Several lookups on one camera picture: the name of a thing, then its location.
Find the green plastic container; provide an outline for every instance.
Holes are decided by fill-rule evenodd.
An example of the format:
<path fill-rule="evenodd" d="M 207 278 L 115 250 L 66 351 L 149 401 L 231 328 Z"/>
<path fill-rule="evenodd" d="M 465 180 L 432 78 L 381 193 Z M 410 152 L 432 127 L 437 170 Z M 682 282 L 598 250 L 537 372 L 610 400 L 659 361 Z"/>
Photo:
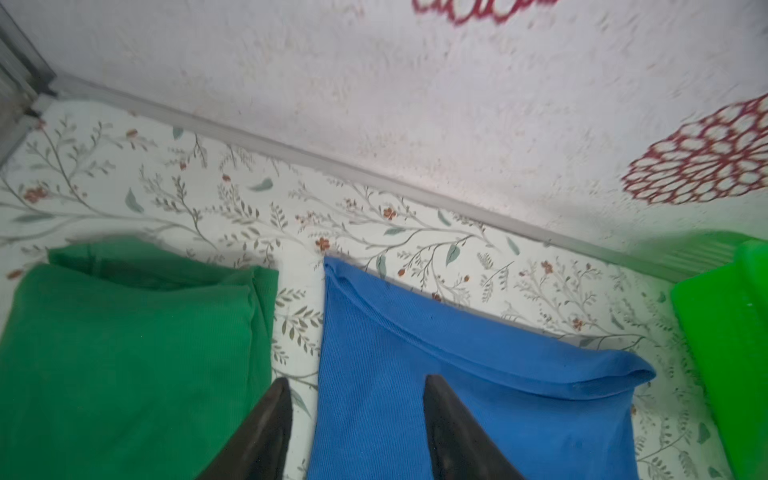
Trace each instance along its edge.
<path fill-rule="evenodd" d="M 733 474 L 768 479 L 768 243 L 678 283 L 672 303 L 700 370 Z"/>

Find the red flower decal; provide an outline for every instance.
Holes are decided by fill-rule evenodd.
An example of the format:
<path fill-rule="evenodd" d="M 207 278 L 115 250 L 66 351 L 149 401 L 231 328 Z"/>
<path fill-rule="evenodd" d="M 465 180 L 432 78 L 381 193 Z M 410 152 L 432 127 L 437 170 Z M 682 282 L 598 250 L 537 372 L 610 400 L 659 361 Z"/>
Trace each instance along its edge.
<path fill-rule="evenodd" d="M 318 247 L 320 247 L 320 251 L 321 251 L 321 252 L 324 252 L 324 251 L 328 250 L 328 249 L 331 247 L 331 242 L 330 242 L 330 240 L 328 240 L 328 239 L 327 239 L 327 238 L 325 238 L 325 237 L 320 237 L 320 238 L 319 238 L 319 239 L 317 239 L 317 241 L 315 242 L 315 245 L 317 245 Z"/>
<path fill-rule="evenodd" d="M 36 204 L 39 200 L 42 200 L 47 196 L 48 191 L 45 187 L 28 188 L 27 191 L 24 192 L 24 200 L 28 201 L 30 204 Z"/>
<path fill-rule="evenodd" d="M 515 13 L 531 5 L 554 5 L 558 0 L 412 0 L 416 13 L 434 10 L 445 14 L 454 25 L 461 25 L 474 17 L 491 17 L 497 24 L 509 20 Z"/>
<path fill-rule="evenodd" d="M 649 204 L 708 202 L 768 187 L 768 94 L 683 125 L 632 162 L 622 181 Z"/>
<path fill-rule="evenodd" d="M 13 280 L 13 279 L 19 278 L 23 273 L 24 273 L 24 270 L 19 270 L 19 269 L 13 270 L 11 272 L 8 272 L 8 274 L 5 275 L 5 278 L 7 278 L 8 280 Z"/>

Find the floral bedsheet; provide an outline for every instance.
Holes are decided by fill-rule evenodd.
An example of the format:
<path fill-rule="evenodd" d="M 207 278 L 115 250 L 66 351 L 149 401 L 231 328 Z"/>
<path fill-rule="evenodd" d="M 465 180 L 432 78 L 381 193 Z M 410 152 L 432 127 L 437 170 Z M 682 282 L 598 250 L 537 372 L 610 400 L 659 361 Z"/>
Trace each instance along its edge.
<path fill-rule="evenodd" d="M 104 235 L 280 271 L 273 371 L 294 404 L 285 478 L 305 478 L 309 461 L 324 254 L 437 302 L 636 352 L 658 371 L 632 407 L 641 478 L 731 478 L 663 280 L 90 101 L 55 102 L 0 181 L 2 325 L 48 248 Z"/>

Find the white wall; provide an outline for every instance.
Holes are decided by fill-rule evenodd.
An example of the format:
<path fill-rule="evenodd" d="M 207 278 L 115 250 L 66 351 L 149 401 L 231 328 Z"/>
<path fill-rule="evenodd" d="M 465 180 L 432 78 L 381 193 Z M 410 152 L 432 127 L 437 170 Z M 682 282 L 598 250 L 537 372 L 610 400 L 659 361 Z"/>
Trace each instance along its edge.
<path fill-rule="evenodd" d="M 650 149 L 768 93 L 768 2 L 533 2 L 497 23 L 456 0 L 456 25 L 415 11 L 430 1 L 2 0 L 62 71 L 597 245 L 631 252 L 693 229 L 768 238 L 768 101 L 736 109 L 724 139 L 686 127 L 711 157 L 681 150 L 684 134 Z M 664 181 L 689 180 L 673 187 L 753 191 L 649 205 L 621 181 L 649 151 L 667 163 L 635 180 L 676 167 Z M 712 178 L 691 183 L 696 172 Z"/>

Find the ribbed fabric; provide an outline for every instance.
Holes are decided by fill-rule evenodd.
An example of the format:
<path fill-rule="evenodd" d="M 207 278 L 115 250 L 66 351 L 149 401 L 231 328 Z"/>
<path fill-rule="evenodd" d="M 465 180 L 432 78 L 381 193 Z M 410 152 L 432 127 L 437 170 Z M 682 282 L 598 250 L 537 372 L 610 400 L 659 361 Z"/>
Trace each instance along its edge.
<path fill-rule="evenodd" d="M 440 374 L 528 480 L 637 479 L 640 357 L 579 349 L 328 258 L 309 480 L 431 478 L 422 394 Z"/>
<path fill-rule="evenodd" d="M 49 260 L 0 341 L 0 476 L 195 478 L 270 385 L 277 272 L 135 239 Z"/>

